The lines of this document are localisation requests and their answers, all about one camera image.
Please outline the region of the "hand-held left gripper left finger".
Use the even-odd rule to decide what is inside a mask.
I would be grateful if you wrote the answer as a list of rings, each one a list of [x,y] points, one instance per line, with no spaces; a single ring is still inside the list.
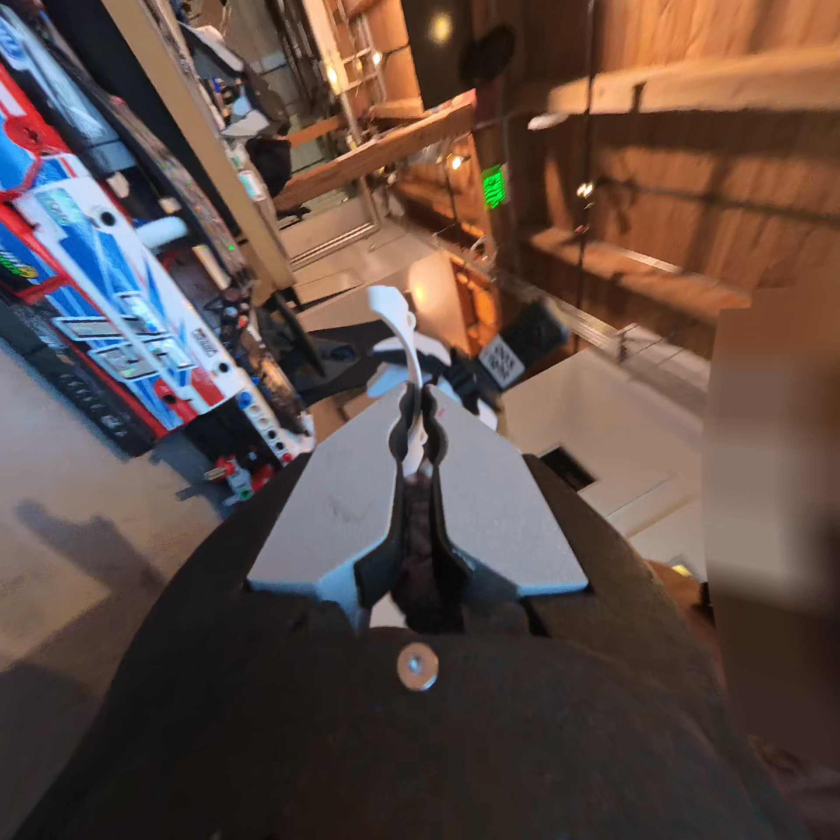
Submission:
[[[373,607],[391,589],[413,407],[413,385],[399,384],[315,448],[248,573],[252,590]]]

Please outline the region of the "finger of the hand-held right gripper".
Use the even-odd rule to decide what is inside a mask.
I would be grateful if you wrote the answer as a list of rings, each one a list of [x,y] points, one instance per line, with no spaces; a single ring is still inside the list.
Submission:
[[[421,368],[448,368],[452,355],[448,347],[428,336],[415,336],[415,352]],[[388,364],[407,367],[406,353],[398,337],[384,339],[374,345],[374,358]]]
[[[378,400],[397,386],[410,381],[410,374],[405,366],[379,366],[366,384],[366,395]]]

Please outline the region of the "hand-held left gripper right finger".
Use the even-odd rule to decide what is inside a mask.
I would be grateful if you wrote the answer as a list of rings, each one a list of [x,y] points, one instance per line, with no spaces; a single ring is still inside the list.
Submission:
[[[582,592],[589,580],[522,453],[435,385],[423,409],[435,528],[468,596]]]

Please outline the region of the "white curved brick piece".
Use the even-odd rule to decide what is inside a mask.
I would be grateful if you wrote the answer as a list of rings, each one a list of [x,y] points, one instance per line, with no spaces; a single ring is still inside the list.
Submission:
[[[408,478],[415,475],[421,467],[428,441],[422,405],[423,372],[415,343],[416,320],[398,289],[371,286],[367,288],[366,295],[371,311],[391,329],[406,356],[408,381],[412,384],[414,397],[413,418],[407,436],[407,453],[402,462],[403,476]]]

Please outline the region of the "toy brick race car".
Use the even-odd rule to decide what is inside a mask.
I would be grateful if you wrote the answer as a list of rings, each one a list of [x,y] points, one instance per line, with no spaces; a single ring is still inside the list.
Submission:
[[[212,201],[42,2],[2,2],[2,339],[129,457],[183,433],[228,505],[315,447]]]

